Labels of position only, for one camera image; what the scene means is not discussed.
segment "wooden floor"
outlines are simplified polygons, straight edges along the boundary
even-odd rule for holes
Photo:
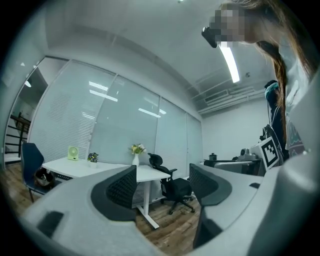
[[[20,164],[7,165],[1,177],[1,183],[11,198],[11,204],[17,215],[21,215],[32,202],[29,191],[23,185]],[[160,226],[154,230],[137,210],[136,226],[145,237],[168,255],[184,255],[192,251],[192,243],[196,234],[200,205],[197,200],[189,201],[195,213],[182,204],[178,204],[172,215],[168,215],[172,202],[163,205],[156,202],[149,206],[149,215]]]

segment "small fan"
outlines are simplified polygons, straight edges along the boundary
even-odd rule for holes
[[[76,146],[69,146],[68,159],[77,161],[79,159],[79,148]]]

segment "white vase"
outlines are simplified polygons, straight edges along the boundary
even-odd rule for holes
[[[139,154],[134,154],[134,158],[132,160],[132,165],[139,167]]]
[[[97,162],[89,162],[89,166],[90,166],[90,168],[92,168],[92,169],[97,168],[97,165],[98,165]]]

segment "staircase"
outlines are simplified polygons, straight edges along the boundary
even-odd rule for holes
[[[21,116],[11,115],[5,135],[4,161],[6,164],[21,161],[22,144],[27,142],[31,122]]]

